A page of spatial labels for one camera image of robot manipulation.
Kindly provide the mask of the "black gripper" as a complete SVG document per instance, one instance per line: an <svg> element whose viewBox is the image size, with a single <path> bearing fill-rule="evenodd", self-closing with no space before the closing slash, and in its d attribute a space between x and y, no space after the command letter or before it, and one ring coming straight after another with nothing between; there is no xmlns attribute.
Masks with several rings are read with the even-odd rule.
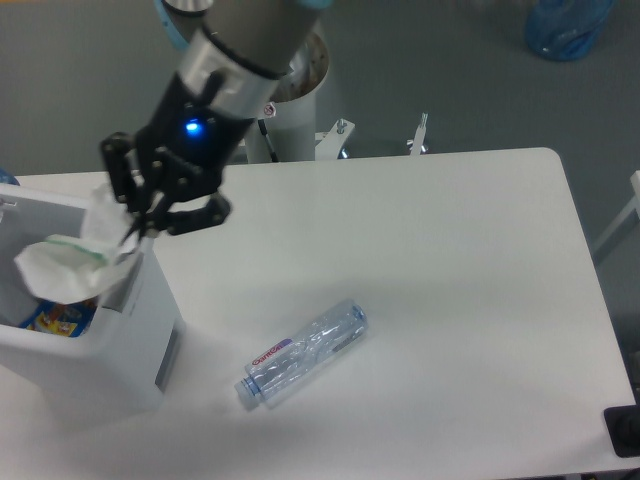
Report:
<svg viewBox="0 0 640 480"><path fill-rule="evenodd" d="M215 72L204 90L194 94L174 75L150 122L135 134L135 145L134 138L124 132L111 134L100 143L114 199L132 217L130 229L139 238L217 227L230 215L231 204L215 191L253 121L234 119L213 108L211 102L221 96L224 80L222 73ZM135 149L142 175L132 168ZM165 195L148 211L149 195L154 192ZM170 210L170 199L193 200L209 194L202 207Z"/></svg>

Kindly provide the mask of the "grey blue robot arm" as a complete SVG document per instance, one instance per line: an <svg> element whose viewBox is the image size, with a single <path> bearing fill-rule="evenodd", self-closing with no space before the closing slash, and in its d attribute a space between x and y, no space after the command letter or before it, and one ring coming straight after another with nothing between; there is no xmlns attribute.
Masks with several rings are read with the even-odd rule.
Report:
<svg viewBox="0 0 640 480"><path fill-rule="evenodd" d="M215 1L205 10L149 122L100 144L129 228L177 236L222 224L224 168L328 1Z"/></svg>

